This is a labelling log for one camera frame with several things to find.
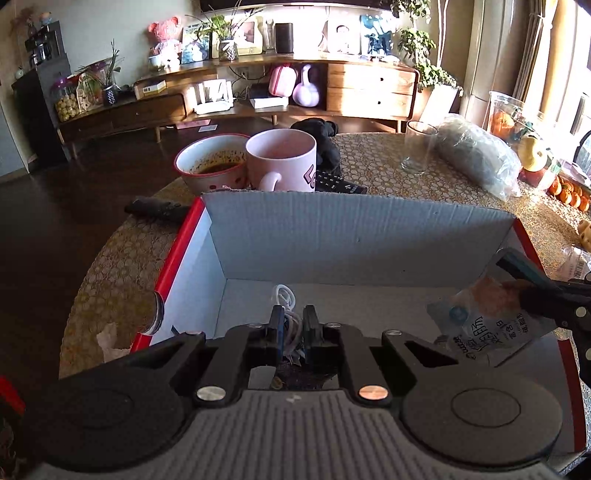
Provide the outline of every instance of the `curtain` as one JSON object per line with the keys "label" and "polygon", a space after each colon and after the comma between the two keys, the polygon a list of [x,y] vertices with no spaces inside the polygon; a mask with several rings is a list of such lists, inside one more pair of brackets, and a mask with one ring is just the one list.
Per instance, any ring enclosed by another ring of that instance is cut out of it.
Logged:
{"label": "curtain", "polygon": [[525,42],[524,59],[513,96],[528,109],[540,109],[544,96],[550,59],[552,25],[558,2],[563,0],[530,0],[530,23]]}
{"label": "curtain", "polygon": [[558,0],[540,102],[540,111],[551,121],[558,118],[571,75],[578,8],[574,0]]}

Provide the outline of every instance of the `plastic snack bag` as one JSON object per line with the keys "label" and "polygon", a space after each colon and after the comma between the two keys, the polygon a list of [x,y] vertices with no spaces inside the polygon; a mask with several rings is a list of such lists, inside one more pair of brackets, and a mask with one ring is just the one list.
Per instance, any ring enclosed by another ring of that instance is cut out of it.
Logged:
{"label": "plastic snack bag", "polygon": [[[527,280],[516,280],[507,270],[519,271],[518,276]],[[494,350],[518,349],[556,328],[553,320],[522,310],[519,293],[533,285],[556,288],[522,254],[503,249],[474,284],[449,299],[429,304],[427,313],[453,353],[486,362]]]}
{"label": "plastic snack bag", "polygon": [[555,274],[556,280],[582,280],[591,271],[591,254],[578,247],[565,247],[564,263]]}

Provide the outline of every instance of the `drawer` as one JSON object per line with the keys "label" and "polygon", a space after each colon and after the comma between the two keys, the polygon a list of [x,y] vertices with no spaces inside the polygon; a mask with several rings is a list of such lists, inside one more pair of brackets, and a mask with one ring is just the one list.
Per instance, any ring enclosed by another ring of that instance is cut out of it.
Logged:
{"label": "drawer", "polygon": [[60,132],[64,142],[100,137],[112,131],[113,123],[109,112],[90,113],[60,125]]}
{"label": "drawer", "polygon": [[412,95],[328,88],[326,109],[344,116],[405,120],[411,116]]}
{"label": "drawer", "polygon": [[166,95],[139,100],[112,110],[115,128],[183,120],[187,116],[183,95]]}
{"label": "drawer", "polygon": [[329,65],[328,87],[412,95],[418,81],[416,72],[371,65]]}

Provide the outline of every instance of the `flower vase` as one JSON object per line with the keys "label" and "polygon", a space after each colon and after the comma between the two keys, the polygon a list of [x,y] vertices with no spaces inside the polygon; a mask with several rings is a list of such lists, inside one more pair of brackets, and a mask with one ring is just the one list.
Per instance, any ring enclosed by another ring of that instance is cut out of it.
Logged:
{"label": "flower vase", "polygon": [[117,101],[117,95],[115,92],[115,87],[113,85],[103,89],[103,105],[104,106],[114,105],[116,101]]}
{"label": "flower vase", "polygon": [[236,46],[236,41],[234,41],[234,39],[220,40],[217,50],[219,52],[220,60],[234,61],[238,59],[238,47]]}

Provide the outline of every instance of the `black remote control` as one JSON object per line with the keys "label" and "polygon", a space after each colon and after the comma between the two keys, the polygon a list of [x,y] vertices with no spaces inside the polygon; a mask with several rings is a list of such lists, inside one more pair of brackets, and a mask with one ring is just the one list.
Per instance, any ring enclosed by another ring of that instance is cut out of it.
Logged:
{"label": "black remote control", "polygon": [[182,225],[190,210],[189,205],[158,200],[153,197],[137,197],[125,206],[125,213],[144,218],[156,218]]}
{"label": "black remote control", "polygon": [[368,188],[346,181],[337,175],[325,171],[316,171],[316,191],[333,193],[359,193],[365,194]]}

